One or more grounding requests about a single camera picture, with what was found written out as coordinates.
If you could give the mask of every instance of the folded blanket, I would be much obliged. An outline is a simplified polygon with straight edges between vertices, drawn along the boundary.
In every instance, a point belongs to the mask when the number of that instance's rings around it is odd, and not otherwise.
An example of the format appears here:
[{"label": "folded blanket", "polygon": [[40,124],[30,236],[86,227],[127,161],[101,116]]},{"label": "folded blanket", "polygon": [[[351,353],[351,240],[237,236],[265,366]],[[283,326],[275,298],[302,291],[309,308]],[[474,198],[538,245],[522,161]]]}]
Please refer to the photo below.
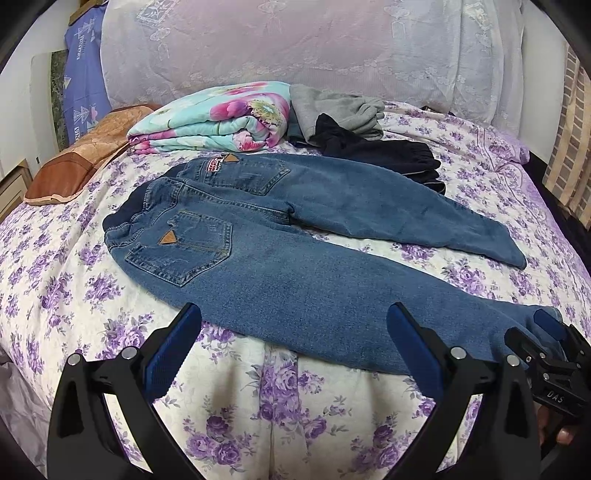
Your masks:
[{"label": "folded blanket", "polygon": [[[291,105],[299,123],[305,142],[316,129],[316,119],[321,113],[331,116],[342,128],[367,140],[382,138],[382,127],[378,120],[384,118],[384,103],[379,98],[349,95],[348,93],[316,90],[306,85],[290,86]],[[290,130],[290,143],[297,129]]]},{"label": "folded blanket", "polygon": [[212,87],[163,106],[131,128],[127,137],[138,154],[261,150],[274,147],[285,134],[289,110],[287,83]]}]

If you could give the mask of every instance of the pillow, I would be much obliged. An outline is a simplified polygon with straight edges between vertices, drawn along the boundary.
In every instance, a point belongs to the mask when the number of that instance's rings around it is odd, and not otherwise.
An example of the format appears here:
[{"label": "pillow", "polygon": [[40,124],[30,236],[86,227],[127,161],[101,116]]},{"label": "pillow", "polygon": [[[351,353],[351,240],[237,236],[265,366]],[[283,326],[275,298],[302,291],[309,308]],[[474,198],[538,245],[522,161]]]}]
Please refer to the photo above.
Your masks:
[{"label": "pillow", "polygon": [[128,130],[157,109],[137,105],[107,114],[84,137],[41,167],[24,202],[47,205],[67,203],[78,197],[98,172],[127,150]]},{"label": "pillow", "polygon": [[518,4],[110,0],[103,76],[113,107],[279,80],[515,127],[521,69],[504,78],[504,63],[521,64]]}]

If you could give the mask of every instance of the human hand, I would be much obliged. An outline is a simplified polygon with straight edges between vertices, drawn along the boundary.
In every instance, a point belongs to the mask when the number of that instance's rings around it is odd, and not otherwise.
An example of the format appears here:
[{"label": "human hand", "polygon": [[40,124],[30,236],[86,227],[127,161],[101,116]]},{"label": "human hand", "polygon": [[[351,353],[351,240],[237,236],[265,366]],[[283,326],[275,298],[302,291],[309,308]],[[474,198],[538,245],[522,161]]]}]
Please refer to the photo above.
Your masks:
[{"label": "human hand", "polygon": [[[550,410],[548,407],[541,406],[537,412],[538,417],[538,436],[540,438],[540,445],[546,440],[546,427],[550,420]],[[559,445],[569,445],[573,441],[574,435],[577,433],[576,426],[567,426],[560,429],[556,436],[556,443]]]}]

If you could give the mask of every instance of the metal screw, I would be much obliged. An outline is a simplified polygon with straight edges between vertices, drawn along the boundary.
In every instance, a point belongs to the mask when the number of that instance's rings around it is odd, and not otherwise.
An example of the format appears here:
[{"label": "metal screw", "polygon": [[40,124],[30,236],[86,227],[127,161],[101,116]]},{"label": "metal screw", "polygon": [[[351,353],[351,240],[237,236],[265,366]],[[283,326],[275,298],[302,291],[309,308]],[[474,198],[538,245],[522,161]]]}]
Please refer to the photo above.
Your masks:
[{"label": "metal screw", "polygon": [[138,349],[134,346],[126,346],[121,352],[121,356],[126,360],[131,360],[138,353]]},{"label": "metal screw", "polygon": [[518,367],[519,357],[516,355],[507,355],[507,363],[512,367]]},{"label": "metal screw", "polygon": [[80,356],[79,353],[73,353],[68,357],[68,365],[74,366],[77,365],[80,360],[82,360],[82,357]]},{"label": "metal screw", "polygon": [[466,358],[467,355],[466,351],[461,346],[455,346],[450,350],[450,353],[456,360],[462,360],[463,358]]}]

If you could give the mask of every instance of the bed sheet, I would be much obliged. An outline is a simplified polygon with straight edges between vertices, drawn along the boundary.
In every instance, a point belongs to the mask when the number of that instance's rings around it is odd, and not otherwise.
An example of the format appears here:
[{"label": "bed sheet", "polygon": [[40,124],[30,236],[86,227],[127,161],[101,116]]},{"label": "bed sheet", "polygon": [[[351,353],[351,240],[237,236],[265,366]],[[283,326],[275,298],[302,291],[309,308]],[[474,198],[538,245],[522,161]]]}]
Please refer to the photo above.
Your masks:
[{"label": "bed sheet", "polygon": [[[491,127],[403,103],[388,104],[382,125],[386,140],[427,142],[442,162],[447,195],[506,224],[527,269],[449,249],[310,233],[473,295],[556,306],[591,338],[591,279],[519,165],[527,151]],[[285,143],[272,151],[297,152]],[[119,270],[101,223],[142,182],[198,155],[211,153],[119,158],[75,201],[22,205],[0,226],[0,346],[47,408],[69,354],[112,357],[177,313]],[[444,464],[457,459],[478,405],[473,398]],[[113,398],[109,406],[129,458],[146,468]],[[328,364],[208,323],[155,403],[206,478],[272,480],[381,479],[433,406],[409,377]]]}]

